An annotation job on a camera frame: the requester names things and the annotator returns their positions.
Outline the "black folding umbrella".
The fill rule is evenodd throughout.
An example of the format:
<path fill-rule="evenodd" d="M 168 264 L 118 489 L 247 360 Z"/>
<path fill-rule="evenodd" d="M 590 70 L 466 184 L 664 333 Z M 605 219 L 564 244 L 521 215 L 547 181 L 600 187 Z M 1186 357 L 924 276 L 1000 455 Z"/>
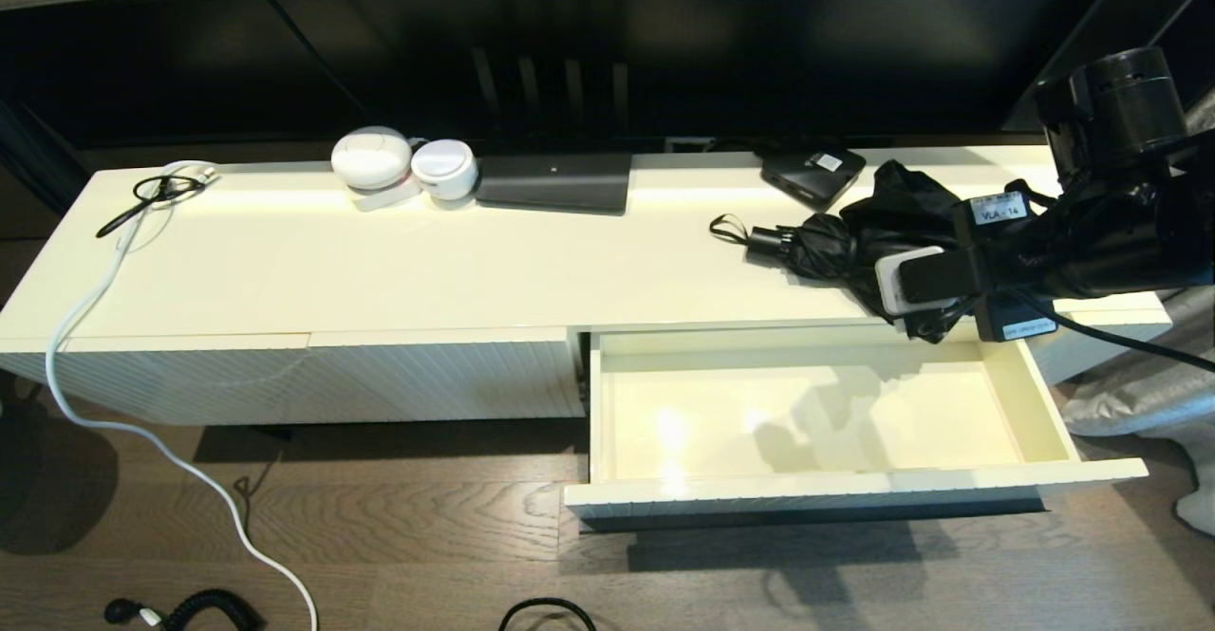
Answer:
<path fill-rule="evenodd" d="M 895 316 L 882 302 L 876 265 L 880 259 L 908 250 L 938 246 L 955 250 L 954 232 L 957 195 L 920 170 L 899 160 L 885 160 L 875 174 L 875 190 L 842 208 L 838 214 L 815 214 L 797 226 L 745 229 L 738 216 L 722 214 L 708 225 L 719 240 L 742 246 L 746 259 L 774 265 L 798 278 L 842 287 L 869 312 L 902 325 L 912 340 L 940 343 L 963 315 L 978 325 L 1011 323 L 1021 303 L 1007 292 L 984 298 L 963 295 L 944 309 L 929 309 Z"/>

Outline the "white fluted drawer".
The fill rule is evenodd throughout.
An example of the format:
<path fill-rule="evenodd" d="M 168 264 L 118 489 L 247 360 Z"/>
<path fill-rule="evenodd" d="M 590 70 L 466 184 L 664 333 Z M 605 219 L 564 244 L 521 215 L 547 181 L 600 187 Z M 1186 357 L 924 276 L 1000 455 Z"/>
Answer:
<path fill-rule="evenodd" d="M 1149 475 L 1076 452 L 1029 347 L 885 323 L 590 337 L 587 526 L 1036 502 Z"/>

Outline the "long thin black rod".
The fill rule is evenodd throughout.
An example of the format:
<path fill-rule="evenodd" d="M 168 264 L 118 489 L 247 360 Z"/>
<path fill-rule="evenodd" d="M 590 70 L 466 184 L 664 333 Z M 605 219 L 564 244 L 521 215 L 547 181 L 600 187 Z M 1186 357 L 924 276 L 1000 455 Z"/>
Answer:
<path fill-rule="evenodd" d="M 932 520 L 999 517 L 1046 511 L 1040 498 L 1016 498 L 963 503 L 872 507 L 872 509 L 727 511 L 661 517 L 611 517 L 580 520 L 581 534 L 616 534 L 661 529 L 717 529 L 738 526 L 816 526 L 886 520 Z"/>

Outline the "white TV cabinet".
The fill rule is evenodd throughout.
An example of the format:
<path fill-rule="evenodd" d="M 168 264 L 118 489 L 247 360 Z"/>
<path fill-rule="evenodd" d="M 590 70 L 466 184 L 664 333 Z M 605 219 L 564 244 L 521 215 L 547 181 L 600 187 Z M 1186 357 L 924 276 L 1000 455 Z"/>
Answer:
<path fill-rule="evenodd" d="M 590 337 L 885 323 L 747 263 L 713 216 L 797 224 L 744 154 L 633 160 L 622 215 L 416 197 L 358 213 L 324 167 L 233 167 L 98 240 L 140 170 L 98 173 L 0 311 L 0 370 L 156 424 L 567 418 Z M 1046 385 L 1115 347 L 1025 340 Z"/>

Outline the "small black labelled box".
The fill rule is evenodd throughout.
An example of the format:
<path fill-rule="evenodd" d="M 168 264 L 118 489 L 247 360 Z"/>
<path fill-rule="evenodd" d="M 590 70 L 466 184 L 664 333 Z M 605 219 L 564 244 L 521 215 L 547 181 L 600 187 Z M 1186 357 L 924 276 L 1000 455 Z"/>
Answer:
<path fill-rule="evenodd" d="M 761 159 L 767 184 L 816 212 L 831 208 L 868 167 L 861 154 L 833 146 L 769 152 Z"/>

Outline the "grey pleated curtain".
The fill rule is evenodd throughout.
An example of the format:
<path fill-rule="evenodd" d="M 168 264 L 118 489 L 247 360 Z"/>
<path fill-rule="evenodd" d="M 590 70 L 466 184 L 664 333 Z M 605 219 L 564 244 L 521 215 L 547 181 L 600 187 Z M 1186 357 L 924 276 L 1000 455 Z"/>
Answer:
<path fill-rule="evenodd" d="M 1154 344 L 1215 364 L 1215 286 L 1162 297 L 1172 326 Z M 1215 373 L 1128 351 L 1086 372 L 1059 412 L 1081 436 L 1194 436 L 1215 444 Z"/>

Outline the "black television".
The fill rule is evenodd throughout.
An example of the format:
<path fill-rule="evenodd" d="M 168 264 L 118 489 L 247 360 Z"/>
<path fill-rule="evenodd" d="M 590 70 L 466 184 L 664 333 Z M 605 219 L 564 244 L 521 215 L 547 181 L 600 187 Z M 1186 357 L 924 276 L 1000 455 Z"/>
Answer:
<path fill-rule="evenodd" d="M 91 0 L 0 11 L 78 148 L 988 131 L 1096 0 Z"/>

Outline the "white rounded floor object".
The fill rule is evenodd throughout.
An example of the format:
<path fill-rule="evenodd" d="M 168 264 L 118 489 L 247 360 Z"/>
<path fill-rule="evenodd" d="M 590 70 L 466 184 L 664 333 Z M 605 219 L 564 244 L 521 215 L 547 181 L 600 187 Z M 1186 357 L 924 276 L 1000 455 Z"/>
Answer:
<path fill-rule="evenodd" d="M 1196 489 L 1175 505 L 1179 519 L 1215 539 L 1215 464 L 1196 466 Z"/>

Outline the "dark grey flat box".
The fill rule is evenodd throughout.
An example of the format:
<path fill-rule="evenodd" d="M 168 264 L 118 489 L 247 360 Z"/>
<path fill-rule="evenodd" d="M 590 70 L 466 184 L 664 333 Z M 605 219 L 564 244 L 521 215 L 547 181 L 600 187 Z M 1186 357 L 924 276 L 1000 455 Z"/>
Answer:
<path fill-rule="evenodd" d="M 622 215 L 632 156 L 495 156 L 482 158 L 477 171 L 474 196 L 481 205 Z"/>

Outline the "small white round device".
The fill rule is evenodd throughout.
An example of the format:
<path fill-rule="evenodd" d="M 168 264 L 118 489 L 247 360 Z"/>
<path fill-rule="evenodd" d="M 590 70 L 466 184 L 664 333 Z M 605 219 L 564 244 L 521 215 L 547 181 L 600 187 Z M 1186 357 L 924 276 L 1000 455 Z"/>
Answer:
<path fill-rule="evenodd" d="M 477 160 L 459 139 L 434 139 L 414 151 L 412 176 L 437 201 L 460 201 L 477 186 Z"/>

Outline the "large white round device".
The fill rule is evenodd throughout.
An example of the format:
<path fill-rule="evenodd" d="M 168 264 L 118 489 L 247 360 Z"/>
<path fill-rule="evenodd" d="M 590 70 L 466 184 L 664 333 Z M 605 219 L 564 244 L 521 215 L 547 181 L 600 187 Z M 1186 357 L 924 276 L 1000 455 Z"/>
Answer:
<path fill-rule="evenodd" d="M 346 186 L 356 212 L 378 212 L 422 195 L 411 169 L 413 156 L 413 146 L 400 131 L 360 128 L 330 150 L 330 173 Z"/>

